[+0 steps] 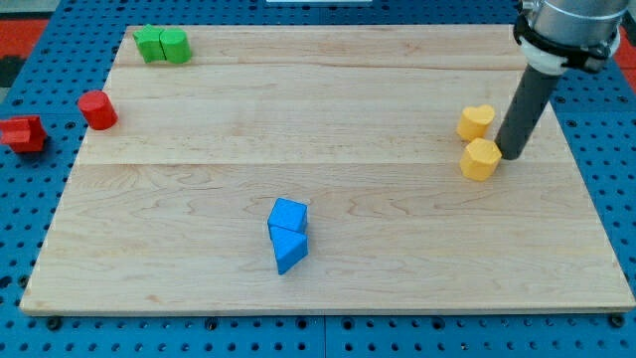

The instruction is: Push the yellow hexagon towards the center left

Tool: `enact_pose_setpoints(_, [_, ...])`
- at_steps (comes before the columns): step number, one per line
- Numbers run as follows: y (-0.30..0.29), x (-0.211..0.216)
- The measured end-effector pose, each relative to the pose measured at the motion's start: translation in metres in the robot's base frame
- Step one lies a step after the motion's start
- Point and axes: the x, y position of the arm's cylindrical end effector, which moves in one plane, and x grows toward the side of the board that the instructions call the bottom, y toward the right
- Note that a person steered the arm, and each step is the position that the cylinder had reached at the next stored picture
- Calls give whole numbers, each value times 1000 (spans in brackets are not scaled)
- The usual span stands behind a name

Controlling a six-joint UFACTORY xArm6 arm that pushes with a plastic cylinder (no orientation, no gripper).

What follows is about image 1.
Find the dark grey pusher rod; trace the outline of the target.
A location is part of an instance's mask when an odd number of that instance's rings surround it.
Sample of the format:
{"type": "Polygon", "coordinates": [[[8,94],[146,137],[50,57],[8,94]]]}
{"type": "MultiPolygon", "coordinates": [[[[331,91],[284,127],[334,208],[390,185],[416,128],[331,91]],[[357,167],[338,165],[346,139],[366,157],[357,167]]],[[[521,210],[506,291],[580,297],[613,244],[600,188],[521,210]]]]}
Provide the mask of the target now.
{"type": "Polygon", "coordinates": [[[503,159],[521,156],[559,79],[526,66],[495,137],[503,159]]]}

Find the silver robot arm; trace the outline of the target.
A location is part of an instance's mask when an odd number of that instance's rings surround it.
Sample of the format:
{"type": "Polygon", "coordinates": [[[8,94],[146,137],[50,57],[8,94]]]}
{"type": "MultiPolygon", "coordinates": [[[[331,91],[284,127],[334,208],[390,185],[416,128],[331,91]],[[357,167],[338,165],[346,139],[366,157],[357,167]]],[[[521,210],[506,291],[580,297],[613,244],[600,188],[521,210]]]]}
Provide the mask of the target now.
{"type": "Polygon", "coordinates": [[[616,53],[628,0],[520,0],[513,38],[527,60],[495,142],[521,156],[562,75],[599,73],[616,53]]]}

